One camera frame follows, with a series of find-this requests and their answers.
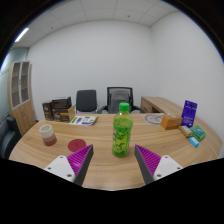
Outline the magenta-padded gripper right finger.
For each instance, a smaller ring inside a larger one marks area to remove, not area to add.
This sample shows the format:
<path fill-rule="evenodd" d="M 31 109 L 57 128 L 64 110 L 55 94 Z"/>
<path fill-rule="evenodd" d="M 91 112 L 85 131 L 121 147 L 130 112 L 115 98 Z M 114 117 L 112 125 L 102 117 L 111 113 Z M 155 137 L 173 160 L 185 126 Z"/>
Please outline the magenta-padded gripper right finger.
<path fill-rule="evenodd" d="M 136 145 L 134 155 L 138 161 L 145 184 L 160 180 L 182 169 L 169 155 L 159 156 L 147 148 Z"/>

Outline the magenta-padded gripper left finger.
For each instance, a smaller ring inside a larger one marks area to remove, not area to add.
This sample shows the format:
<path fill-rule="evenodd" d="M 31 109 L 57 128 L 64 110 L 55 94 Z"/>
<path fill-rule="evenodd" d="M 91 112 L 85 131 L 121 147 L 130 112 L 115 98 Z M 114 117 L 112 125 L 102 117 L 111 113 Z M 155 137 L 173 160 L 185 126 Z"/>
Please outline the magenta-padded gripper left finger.
<path fill-rule="evenodd" d="M 69 156 L 59 155 L 44 170 L 82 186 L 92 156 L 93 145 L 88 145 Z"/>

